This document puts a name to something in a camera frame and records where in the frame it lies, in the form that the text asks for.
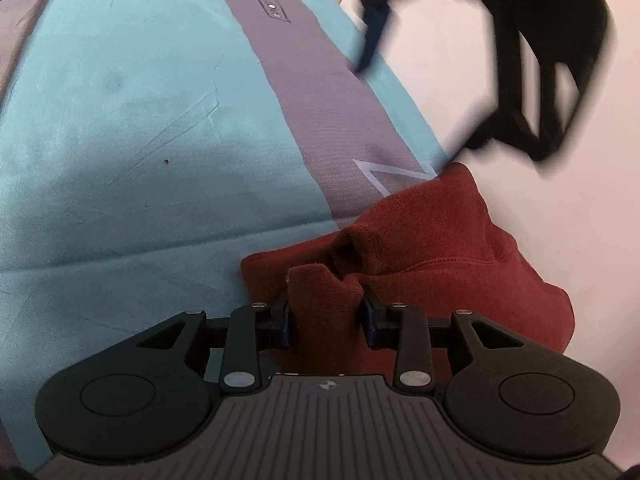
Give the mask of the dark red small shirt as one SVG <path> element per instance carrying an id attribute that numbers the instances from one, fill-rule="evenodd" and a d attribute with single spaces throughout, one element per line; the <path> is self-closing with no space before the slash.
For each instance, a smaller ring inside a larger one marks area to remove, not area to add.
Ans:
<path id="1" fill-rule="evenodd" d="M 392 376 L 393 352 L 369 349 L 356 320 L 365 289 L 433 318 L 468 309 L 556 352 L 575 328 L 570 297 L 492 222 L 460 164 L 380 200 L 341 231 L 250 255 L 241 271 L 251 300 L 288 294 L 298 335 L 293 351 L 277 354 L 287 372 Z"/>

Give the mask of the blue grey patterned bedsheet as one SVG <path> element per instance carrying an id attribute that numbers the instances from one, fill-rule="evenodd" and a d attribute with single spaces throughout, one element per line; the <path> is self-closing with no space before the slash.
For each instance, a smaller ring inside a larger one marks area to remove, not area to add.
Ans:
<path id="1" fill-rule="evenodd" d="M 55 372 L 247 298 L 241 260 L 331 233 L 442 149 L 335 0 L 49 0 L 1 109 L 1 428 Z"/>

